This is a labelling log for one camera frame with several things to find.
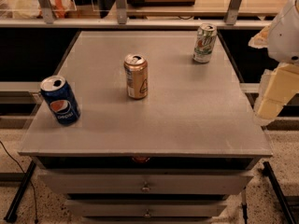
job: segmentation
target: can lid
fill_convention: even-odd
[[[203,34],[205,35],[213,35],[216,34],[217,28],[215,25],[210,23],[203,23],[200,25],[200,28],[203,30]]]
[[[40,88],[43,91],[57,91],[65,84],[65,78],[61,76],[52,76],[45,78]]]
[[[125,57],[124,61],[130,65],[140,65],[146,60],[138,54],[129,54]]]

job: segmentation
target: pepsi logo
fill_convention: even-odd
[[[58,100],[50,104],[50,109],[56,114],[66,114],[70,108],[71,104],[67,100]]]

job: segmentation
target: soda can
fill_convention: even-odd
[[[124,59],[127,93],[134,99],[148,95],[148,62],[140,55],[129,54]]]
[[[146,163],[150,160],[150,157],[136,156],[132,157],[132,160],[137,163]]]
[[[194,46],[193,59],[199,63],[208,63],[212,56],[217,36],[217,27],[203,23],[197,30],[197,40]]]
[[[40,84],[40,93],[59,123],[70,125],[80,117],[75,95],[64,77],[45,78]]]

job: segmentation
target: drawer unit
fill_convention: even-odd
[[[238,194],[250,171],[109,170],[45,171],[41,179],[58,193]]]
[[[68,200],[65,205],[83,217],[213,217],[225,202],[194,200]]]

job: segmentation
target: drawer handle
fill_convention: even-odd
[[[144,186],[141,188],[142,192],[150,192],[150,187],[148,183],[144,183]]]
[[[145,218],[151,218],[150,210],[147,210],[147,213],[144,215]]]

